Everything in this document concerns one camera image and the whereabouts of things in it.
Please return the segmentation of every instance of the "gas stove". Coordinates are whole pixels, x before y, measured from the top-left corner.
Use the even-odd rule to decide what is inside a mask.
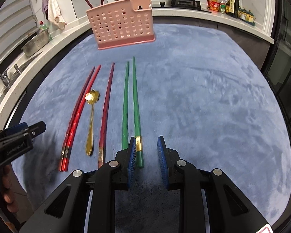
[[[159,4],[160,6],[154,6],[153,8],[188,9],[188,10],[198,10],[198,11],[211,13],[210,10],[205,10],[201,8],[200,1],[171,0],[171,6],[166,6],[165,2],[160,2]]]

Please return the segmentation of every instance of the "blue carpet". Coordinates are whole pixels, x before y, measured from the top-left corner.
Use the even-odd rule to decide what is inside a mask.
[[[75,169],[97,169],[102,108],[115,62],[107,129],[106,161],[121,149],[126,61],[136,57],[145,168],[129,192],[116,193],[117,232],[178,232],[179,192],[162,184],[157,138],[199,169],[222,169],[270,224],[284,211],[291,191],[291,151],[278,103],[267,81],[225,33],[202,27],[156,24],[156,41],[97,50],[93,36],[73,48],[37,90],[22,121],[45,121],[35,148],[12,163],[36,209]],[[93,88],[92,157],[85,154],[90,106],[85,105],[69,171],[57,170],[71,112],[94,65],[102,68]],[[129,136],[134,135],[132,66],[129,78]]]

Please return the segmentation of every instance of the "white countertop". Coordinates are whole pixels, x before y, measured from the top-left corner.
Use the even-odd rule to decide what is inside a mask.
[[[153,16],[179,16],[179,17],[191,17],[199,18],[210,21],[215,21],[218,23],[227,24],[235,28],[249,32],[257,37],[260,37],[270,43],[274,43],[274,40],[264,34],[260,29],[248,25],[247,23],[231,18],[227,15],[221,13],[207,13],[194,10],[186,9],[168,9],[168,8],[156,8],[152,11]],[[66,25],[66,28],[63,32],[56,31],[52,33],[52,41],[44,46],[39,52],[42,52],[37,56],[33,62],[28,65],[28,67],[20,74],[16,79],[14,84],[11,86],[7,94],[5,95],[2,103],[0,104],[0,130],[4,129],[11,112],[14,109],[14,106],[17,104],[18,99],[21,97],[28,84],[32,79],[38,74],[38,72],[53,58],[61,49],[63,49],[67,44],[72,40],[80,36],[82,33],[90,29],[90,24],[87,16],[79,18],[78,20],[69,23]],[[22,64],[26,62],[28,58],[21,54],[10,66],[8,69],[8,74],[14,72],[13,65],[15,63]],[[3,89],[4,85],[0,81],[0,91]]]

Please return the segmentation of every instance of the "pink plastic basket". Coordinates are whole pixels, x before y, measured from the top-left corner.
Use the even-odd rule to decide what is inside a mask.
[[[87,10],[98,49],[154,41],[150,4],[151,0],[120,0]]]

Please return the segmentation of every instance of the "green chopstick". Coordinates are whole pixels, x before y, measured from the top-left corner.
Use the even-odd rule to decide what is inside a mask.
[[[126,75],[124,86],[122,150],[128,149],[128,77],[129,77],[129,62],[127,62],[126,64]]]
[[[134,123],[135,123],[135,138],[136,138],[136,151],[137,151],[137,166],[139,168],[143,168],[144,162],[143,162],[143,151],[142,151],[135,57],[133,57],[133,94],[134,94]]]

